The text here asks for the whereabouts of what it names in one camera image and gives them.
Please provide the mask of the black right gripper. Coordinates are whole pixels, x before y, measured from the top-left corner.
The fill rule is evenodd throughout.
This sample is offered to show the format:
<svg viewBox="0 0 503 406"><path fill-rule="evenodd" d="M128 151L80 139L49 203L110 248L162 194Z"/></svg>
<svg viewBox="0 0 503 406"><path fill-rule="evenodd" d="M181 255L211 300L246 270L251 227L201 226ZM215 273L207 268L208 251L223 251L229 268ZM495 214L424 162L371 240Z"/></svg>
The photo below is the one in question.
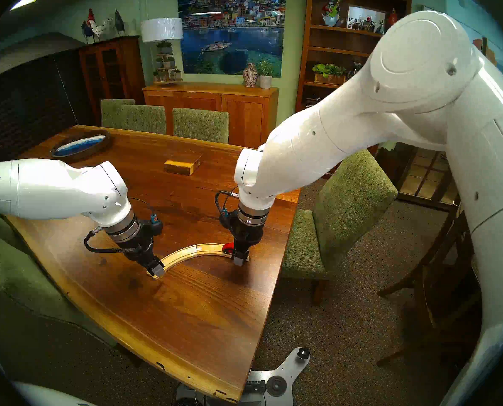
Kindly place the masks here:
<svg viewBox="0 0 503 406"><path fill-rule="evenodd" d="M235 265L242 266L244 261L250 260L250 247L261 241L263 228L264 224L250 226L243 223L233 223L231 225L230 231L234 237L233 261Z"/></svg>

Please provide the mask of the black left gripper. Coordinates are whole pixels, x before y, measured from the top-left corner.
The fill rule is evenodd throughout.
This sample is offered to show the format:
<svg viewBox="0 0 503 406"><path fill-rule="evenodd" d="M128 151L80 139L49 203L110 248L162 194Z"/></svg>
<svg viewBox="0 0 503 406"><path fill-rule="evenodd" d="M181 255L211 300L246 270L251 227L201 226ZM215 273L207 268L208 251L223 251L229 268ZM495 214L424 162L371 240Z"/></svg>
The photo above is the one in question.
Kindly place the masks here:
<svg viewBox="0 0 503 406"><path fill-rule="evenodd" d="M123 249L132 250L125 253L127 258L139 263L154 279L159 279L165 273L164 264L154 254L154 237L151 234L137 234L123 242Z"/></svg>

